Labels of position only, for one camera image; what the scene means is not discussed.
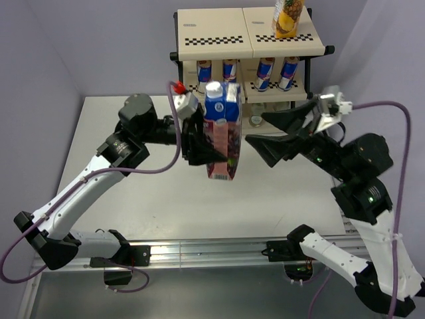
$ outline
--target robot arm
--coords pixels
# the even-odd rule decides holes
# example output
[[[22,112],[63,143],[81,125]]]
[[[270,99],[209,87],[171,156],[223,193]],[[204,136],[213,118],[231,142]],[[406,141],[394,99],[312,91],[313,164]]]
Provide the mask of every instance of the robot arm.
[[[203,137],[202,110],[195,96],[184,92],[176,97],[175,104],[183,121],[183,157],[189,165],[226,161]],[[104,257],[117,263],[128,260],[129,243],[117,231],[87,233],[72,226],[102,194],[149,156],[145,143],[175,145],[177,141],[173,119],[170,116],[158,119],[146,94],[130,96],[118,116],[120,121],[114,133],[68,186],[33,214],[23,211],[14,219],[21,232],[44,220],[26,238],[51,270],[65,266],[75,257]],[[100,169],[108,171],[86,179]],[[48,210],[75,187],[71,196],[47,217]]]
[[[307,114],[319,103],[323,113],[304,125]],[[251,135],[246,136],[246,141],[270,167],[301,154],[341,182],[331,191],[342,212],[357,228],[371,261],[346,253],[306,225],[288,235],[280,253],[293,256],[293,259],[282,258],[281,261],[306,257],[321,261],[349,281],[366,306],[385,314],[392,295],[394,213],[387,190],[377,177],[393,165],[388,146],[385,139],[376,134],[365,134],[343,147],[329,136],[320,134],[340,122],[342,115],[351,109],[352,103],[344,101],[339,88],[334,86],[300,108],[263,113],[263,119],[287,135]],[[423,295],[425,283],[414,268],[401,238],[396,240],[399,277],[395,314],[407,316],[414,310],[412,297]]]

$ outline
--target red cap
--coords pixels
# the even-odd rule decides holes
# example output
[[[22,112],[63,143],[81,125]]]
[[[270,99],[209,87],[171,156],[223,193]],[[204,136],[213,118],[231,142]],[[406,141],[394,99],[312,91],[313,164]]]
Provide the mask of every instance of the red cap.
[[[174,86],[174,92],[176,92],[178,95],[181,95],[185,93],[187,90],[182,82],[178,81],[176,85]]]

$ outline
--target gray wall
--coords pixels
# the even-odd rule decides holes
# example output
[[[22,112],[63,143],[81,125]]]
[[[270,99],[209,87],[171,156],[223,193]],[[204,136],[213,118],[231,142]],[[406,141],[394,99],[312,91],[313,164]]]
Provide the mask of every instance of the gray wall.
[[[19,235],[13,217],[54,194],[81,97],[23,0],[0,1],[0,253]],[[20,244],[6,273],[27,276],[33,251]],[[0,282],[4,319],[15,318],[25,284]]]
[[[412,144],[402,206],[400,232],[416,268],[425,274],[425,108],[424,22],[421,0],[369,0],[330,83],[339,83],[348,99],[356,104],[375,100],[396,100],[412,115]],[[396,163],[382,180],[396,201],[405,124],[402,112],[393,108],[362,110],[346,119],[348,139],[365,132],[385,136]],[[425,302],[409,318],[423,318]]]
[[[175,51],[173,13],[208,7],[267,7],[275,0],[28,0],[52,44],[87,96],[144,91],[164,94],[177,77],[169,61]],[[366,0],[307,1],[326,45],[341,52]],[[319,90],[338,54],[313,62],[313,86]]]

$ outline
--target pineapple juice carton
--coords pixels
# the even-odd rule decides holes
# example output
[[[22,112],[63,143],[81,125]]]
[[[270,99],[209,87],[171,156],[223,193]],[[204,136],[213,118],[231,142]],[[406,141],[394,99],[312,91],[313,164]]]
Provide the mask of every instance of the pineapple juice carton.
[[[305,0],[276,0],[272,23],[273,34],[277,39],[297,36],[299,16]]]

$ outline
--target blue can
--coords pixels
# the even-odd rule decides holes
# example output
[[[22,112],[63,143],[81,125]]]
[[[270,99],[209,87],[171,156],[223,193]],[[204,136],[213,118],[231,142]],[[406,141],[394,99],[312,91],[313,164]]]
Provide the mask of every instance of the blue can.
[[[295,72],[297,71],[299,58],[296,56],[287,57],[284,60],[282,71],[280,72],[280,80],[278,88],[283,91],[289,91],[294,81]]]
[[[213,64],[210,60],[197,61],[198,69],[198,92],[205,93],[205,86],[211,81],[211,71]]]
[[[259,92],[263,92],[268,89],[270,83],[270,76],[272,75],[274,65],[274,58],[261,58],[257,69],[257,79],[254,83],[254,87]]]
[[[225,82],[236,82],[236,68],[238,61],[236,59],[223,60],[223,79]]]

